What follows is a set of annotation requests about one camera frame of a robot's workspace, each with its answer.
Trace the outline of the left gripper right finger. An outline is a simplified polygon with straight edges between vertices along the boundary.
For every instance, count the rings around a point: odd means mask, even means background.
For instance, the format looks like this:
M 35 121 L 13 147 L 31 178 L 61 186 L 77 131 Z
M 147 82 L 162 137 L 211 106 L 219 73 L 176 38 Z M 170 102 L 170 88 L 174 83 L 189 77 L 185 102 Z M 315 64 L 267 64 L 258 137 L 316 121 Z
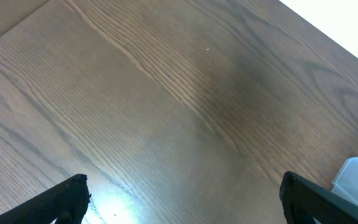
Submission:
M 288 224 L 358 224 L 358 206 L 292 172 L 284 173 L 279 191 Z

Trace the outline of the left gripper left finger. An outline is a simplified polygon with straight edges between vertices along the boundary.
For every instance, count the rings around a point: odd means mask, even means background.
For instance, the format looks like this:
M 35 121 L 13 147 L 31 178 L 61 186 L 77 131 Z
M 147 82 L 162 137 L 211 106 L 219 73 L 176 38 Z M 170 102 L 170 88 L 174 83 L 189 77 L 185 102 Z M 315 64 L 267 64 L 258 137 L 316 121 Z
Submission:
M 0 224 L 80 224 L 91 194 L 87 175 L 76 174 L 0 215 Z

